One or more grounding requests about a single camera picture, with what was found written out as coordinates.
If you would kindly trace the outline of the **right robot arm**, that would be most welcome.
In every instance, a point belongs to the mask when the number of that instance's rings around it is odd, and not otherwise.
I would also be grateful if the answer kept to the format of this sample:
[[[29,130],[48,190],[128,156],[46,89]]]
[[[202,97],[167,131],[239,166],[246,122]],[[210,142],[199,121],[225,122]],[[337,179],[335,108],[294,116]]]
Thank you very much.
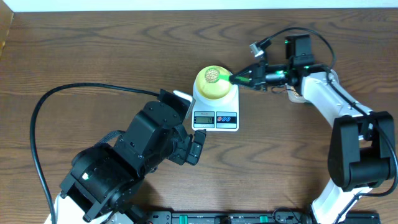
[[[340,84],[334,65],[316,63],[313,30],[285,37],[284,65],[269,65],[272,37],[251,44],[258,63],[230,76],[229,82],[253,90],[285,85],[311,103],[332,128],[328,152],[330,180],[310,206],[304,223],[341,223],[362,197],[385,197],[397,188],[394,118],[355,100]]]

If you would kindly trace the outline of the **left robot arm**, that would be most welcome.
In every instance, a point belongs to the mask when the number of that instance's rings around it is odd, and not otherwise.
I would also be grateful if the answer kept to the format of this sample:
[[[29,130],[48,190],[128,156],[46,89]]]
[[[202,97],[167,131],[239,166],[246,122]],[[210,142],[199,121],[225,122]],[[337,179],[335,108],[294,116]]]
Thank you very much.
[[[130,214],[131,199],[147,174],[168,159],[178,165],[198,163],[205,130],[188,134],[183,121],[193,96],[161,90],[145,104],[125,131],[116,130],[79,152],[60,184],[55,213],[47,223],[106,223],[117,213]]]

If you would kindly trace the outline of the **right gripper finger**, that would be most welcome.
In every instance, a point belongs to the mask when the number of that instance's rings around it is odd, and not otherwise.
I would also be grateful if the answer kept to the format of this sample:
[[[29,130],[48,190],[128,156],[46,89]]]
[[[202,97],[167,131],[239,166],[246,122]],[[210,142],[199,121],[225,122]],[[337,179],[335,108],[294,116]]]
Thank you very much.
[[[229,82],[233,85],[239,85],[247,89],[257,90],[256,84],[250,78],[233,77],[229,79]]]
[[[255,78],[257,72],[259,70],[258,65],[250,65],[241,71],[232,74],[229,77],[229,81],[231,82],[250,82],[253,78]]]

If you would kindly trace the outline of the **green plastic scoop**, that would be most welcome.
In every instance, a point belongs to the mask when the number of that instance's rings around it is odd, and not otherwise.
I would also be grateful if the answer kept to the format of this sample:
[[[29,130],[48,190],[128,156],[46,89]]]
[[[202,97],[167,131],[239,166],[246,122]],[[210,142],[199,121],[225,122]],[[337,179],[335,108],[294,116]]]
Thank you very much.
[[[221,72],[220,72],[219,80],[224,80],[224,81],[228,81],[228,82],[229,82],[229,77],[230,77],[230,75],[221,74]]]

